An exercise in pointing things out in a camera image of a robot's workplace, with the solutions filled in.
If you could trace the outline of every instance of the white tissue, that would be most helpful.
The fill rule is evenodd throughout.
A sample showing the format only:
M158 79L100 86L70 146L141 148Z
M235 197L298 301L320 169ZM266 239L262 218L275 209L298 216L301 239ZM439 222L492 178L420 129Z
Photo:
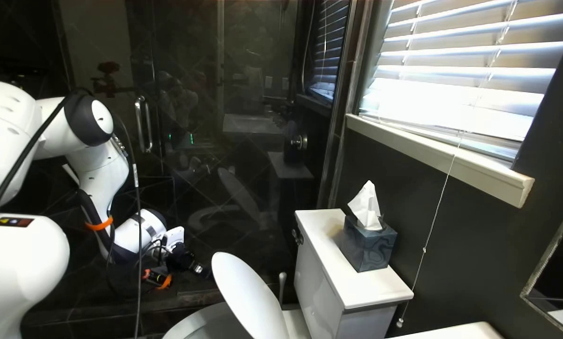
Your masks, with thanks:
M382 229L379 220L380 210L379 210L377 190L371 180L367 180L362 186L362 190L354 195L354 199L348 201L348 207L352 209L352 212L356 214L356 218L365 229L377 229L377 231Z

